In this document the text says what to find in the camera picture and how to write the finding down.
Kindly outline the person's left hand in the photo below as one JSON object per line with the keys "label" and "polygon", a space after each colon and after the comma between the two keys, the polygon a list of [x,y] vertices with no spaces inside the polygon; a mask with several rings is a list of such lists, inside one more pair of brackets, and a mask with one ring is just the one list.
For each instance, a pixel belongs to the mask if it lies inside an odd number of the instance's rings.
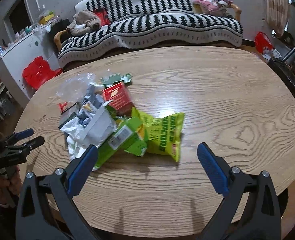
{"label": "person's left hand", "polygon": [[0,175],[0,204],[8,205],[8,197],[6,196],[9,190],[13,195],[18,196],[22,188],[22,180],[19,174],[19,166],[15,166],[15,173],[10,180]]}

